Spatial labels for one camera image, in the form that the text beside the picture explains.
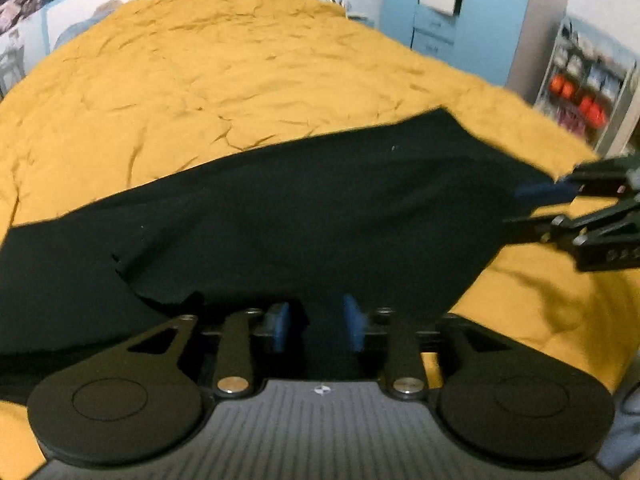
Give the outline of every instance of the black garment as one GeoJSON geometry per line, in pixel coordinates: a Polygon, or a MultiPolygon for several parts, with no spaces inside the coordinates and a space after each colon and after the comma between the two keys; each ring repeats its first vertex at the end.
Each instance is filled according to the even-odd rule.
{"type": "Polygon", "coordinates": [[[335,298],[416,323],[444,313],[499,250],[500,220],[529,212],[514,190],[542,182],[444,110],[213,161],[12,229],[0,251],[0,353],[297,298],[308,340],[335,354],[346,348],[331,339],[344,324],[335,298]]]}

